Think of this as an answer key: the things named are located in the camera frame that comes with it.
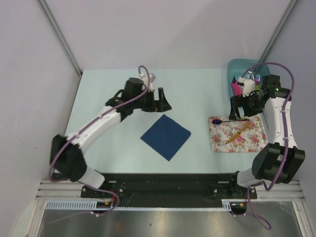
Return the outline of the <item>teal plastic bin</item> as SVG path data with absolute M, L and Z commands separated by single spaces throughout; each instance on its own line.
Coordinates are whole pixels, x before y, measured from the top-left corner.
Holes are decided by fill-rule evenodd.
M 227 83 L 228 83 L 228 95 L 229 98 L 234 96 L 232 82 L 233 79 L 238 79 L 243 75 L 246 69 L 259 64 L 261 61 L 253 59 L 233 59 L 227 65 Z M 260 75 L 261 79 L 259 85 L 262 84 L 262 78 L 270 74 L 270 70 L 267 65 L 257 67 L 251 70 L 254 74 Z

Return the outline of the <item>iridescent fork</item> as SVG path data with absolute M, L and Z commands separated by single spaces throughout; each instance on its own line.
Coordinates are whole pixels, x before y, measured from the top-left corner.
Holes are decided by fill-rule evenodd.
M 255 74 L 254 75 L 254 81 L 256 84 L 260 84 L 260 80 L 261 80 L 261 75 L 260 74 Z

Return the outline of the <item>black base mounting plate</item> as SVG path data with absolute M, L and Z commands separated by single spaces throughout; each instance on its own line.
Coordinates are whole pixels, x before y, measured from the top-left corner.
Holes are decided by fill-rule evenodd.
M 120 207 L 214 208 L 224 199 L 245 199 L 247 189 L 237 185 L 235 173 L 115 174 L 105 173 L 100 191 L 83 186 L 81 198 L 118 195 Z

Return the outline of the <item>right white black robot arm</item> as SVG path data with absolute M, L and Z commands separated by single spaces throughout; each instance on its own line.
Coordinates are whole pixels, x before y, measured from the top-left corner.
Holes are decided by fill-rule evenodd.
M 253 79 L 233 79 L 240 94 L 230 98 L 230 119 L 240 118 L 239 108 L 246 117 L 263 115 L 267 145 L 254 158 L 252 167 L 236 173 L 236 181 L 228 185 L 228 193 L 239 198 L 247 187 L 262 183 L 266 190 L 275 184 L 288 184 L 305 160 L 305 151 L 298 149 L 291 128 L 292 90 L 283 88 L 280 77 L 267 75 L 260 82 Z

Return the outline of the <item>gold knife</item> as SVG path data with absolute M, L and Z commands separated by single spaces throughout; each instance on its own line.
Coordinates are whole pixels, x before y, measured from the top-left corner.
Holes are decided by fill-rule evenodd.
M 243 131 L 245 131 L 246 129 L 249 128 L 249 126 L 251 125 L 251 121 L 249 120 L 236 134 L 234 134 L 225 144 L 229 144 L 231 142 L 233 142 L 234 140 L 236 140 Z

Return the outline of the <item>dark blue paper napkin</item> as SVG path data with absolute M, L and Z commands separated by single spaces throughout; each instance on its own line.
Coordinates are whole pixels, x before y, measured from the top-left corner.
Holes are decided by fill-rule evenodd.
M 191 136 L 191 132 L 166 115 L 162 115 L 141 140 L 170 161 Z

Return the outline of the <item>floral cloth mat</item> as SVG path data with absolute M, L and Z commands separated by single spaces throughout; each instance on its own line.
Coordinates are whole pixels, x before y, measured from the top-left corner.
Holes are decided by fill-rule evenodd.
M 216 153 L 258 153 L 268 139 L 260 116 L 232 120 L 209 117 L 211 148 Z

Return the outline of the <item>purple spoon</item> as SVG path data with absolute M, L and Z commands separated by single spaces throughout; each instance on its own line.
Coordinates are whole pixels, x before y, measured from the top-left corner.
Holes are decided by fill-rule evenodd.
M 221 120 L 221 119 L 213 119 L 211 121 L 214 125 L 220 125 L 222 123 L 229 123 L 229 122 L 237 122 L 237 121 L 249 121 L 249 119 L 237 119 L 237 120 Z

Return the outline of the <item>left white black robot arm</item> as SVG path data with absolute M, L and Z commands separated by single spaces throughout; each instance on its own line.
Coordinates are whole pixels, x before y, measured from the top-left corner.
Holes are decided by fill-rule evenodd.
M 105 177 L 86 164 L 84 154 L 110 128 L 122 122 L 134 110 L 147 113 L 162 113 L 172 109 L 165 98 L 163 88 L 158 88 L 158 99 L 154 98 L 154 74 L 129 78 L 124 89 L 109 99 L 99 115 L 78 131 L 52 139 L 49 177 L 59 182 L 70 180 L 92 187 L 92 192 L 102 198 L 108 194 L 109 185 Z M 57 171 L 60 177 L 53 178 Z

